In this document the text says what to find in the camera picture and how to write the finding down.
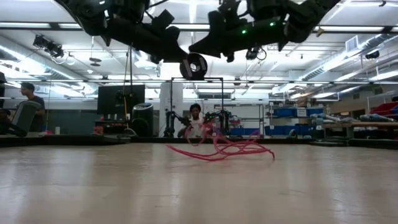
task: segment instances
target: robotic arm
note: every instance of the robotic arm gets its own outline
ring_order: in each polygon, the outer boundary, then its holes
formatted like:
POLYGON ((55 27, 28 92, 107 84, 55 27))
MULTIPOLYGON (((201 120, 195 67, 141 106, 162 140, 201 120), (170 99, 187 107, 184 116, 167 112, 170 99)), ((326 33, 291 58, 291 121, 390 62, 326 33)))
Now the robotic arm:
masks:
POLYGON ((234 60, 235 51, 252 51, 262 45, 278 43, 281 51, 289 41, 304 42, 339 1, 306 0, 297 4, 290 0, 246 0, 247 14, 254 18, 254 22, 247 22, 238 15, 241 1, 224 0, 217 11, 208 13, 209 34, 189 51, 218 58, 223 54, 227 62, 234 60))
POLYGON ((179 46, 180 29, 170 26, 174 17, 164 10, 151 24, 142 23, 150 0, 55 0, 92 36, 101 36, 106 45, 117 40, 150 55, 154 63, 180 62, 188 54, 179 46))
POLYGON ((152 18, 150 24, 142 22, 150 0, 55 1, 87 34, 101 36, 107 46, 112 39, 132 45, 148 53, 154 63, 179 62, 186 79, 204 80, 207 63, 199 54, 218 58, 223 54, 227 62, 232 62, 235 51, 247 49, 252 54, 267 44, 278 43, 282 50, 289 41, 301 43, 340 0, 306 0, 302 4, 291 0, 246 0, 247 14, 254 22, 237 14, 240 0, 224 0, 218 10, 208 13, 210 32, 189 47, 190 54, 178 46, 180 29, 170 26, 174 17, 167 10, 152 18))

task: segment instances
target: floor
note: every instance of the floor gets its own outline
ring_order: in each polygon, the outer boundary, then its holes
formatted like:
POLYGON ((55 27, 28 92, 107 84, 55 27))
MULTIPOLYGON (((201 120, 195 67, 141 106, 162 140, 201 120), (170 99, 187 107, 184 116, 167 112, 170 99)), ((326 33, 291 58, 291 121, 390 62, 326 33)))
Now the floor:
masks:
POLYGON ((398 223, 398 151, 268 147, 275 161, 163 144, 0 149, 0 222, 398 223))

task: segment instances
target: blue storage box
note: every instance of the blue storage box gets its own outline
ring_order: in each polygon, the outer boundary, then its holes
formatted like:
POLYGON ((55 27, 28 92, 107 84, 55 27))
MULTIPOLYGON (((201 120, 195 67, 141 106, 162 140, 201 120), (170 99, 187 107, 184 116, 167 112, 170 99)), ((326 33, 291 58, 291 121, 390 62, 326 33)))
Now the blue storage box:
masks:
POLYGON ((281 108, 274 110, 274 116, 278 117, 288 117, 293 116, 294 109, 293 108, 281 108))
POLYGON ((244 135, 244 129, 243 128, 231 128, 231 135, 242 136, 242 135, 244 135))
POLYGON ((299 126, 284 126, 284 133, 283 135, 288 135, 291 130, 295 130, 296 134, 299 134, 299 126))
POLYGON ((307 116, 311 114, 320 114, 323 113, 323 108, 316 108, 316 109, 307 109, 307 116))
POLYGON ((271 130, 270 126, 264 127, 264 133, 268 136, 284 135, 285 126, 274 126, 274 130, 271 130))
POLYGON ((251 134, 254 134, 254 135, 259 135, 260 133, 259 133, 259 129, 258 128, 245 128, 244 129, 244 135, 251 135, 251 134))
POLYGON ((308 125, 299 126, 299 127, 300 127, 300 131, 299 131, 300 134, 299 135, 302 135, 302 136, 309 135, 311 129, 315 128, 314 126, 308 126, 308 125))

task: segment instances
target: black chair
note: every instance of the black chair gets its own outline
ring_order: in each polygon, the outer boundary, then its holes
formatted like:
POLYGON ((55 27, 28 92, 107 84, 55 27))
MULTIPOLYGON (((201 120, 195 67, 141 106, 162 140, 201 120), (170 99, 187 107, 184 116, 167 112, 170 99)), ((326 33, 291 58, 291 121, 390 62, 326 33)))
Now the black chair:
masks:
POLYGON ((24 101, 19 104, 11 123, 0 123, 0 133, 26 137, 40 103, 24 101))

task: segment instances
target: computer monitor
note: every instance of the computer monitor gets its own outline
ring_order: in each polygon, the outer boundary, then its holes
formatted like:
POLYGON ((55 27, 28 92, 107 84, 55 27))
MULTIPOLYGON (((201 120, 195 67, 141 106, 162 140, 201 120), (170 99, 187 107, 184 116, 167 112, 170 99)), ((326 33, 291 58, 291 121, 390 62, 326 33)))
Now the computer monitor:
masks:
POLYGON ((124 114, 126 96, 127 113, 132 113, 133 106, 145 102, 145 85, 101 86, 98 88, 97 114, 124 114))

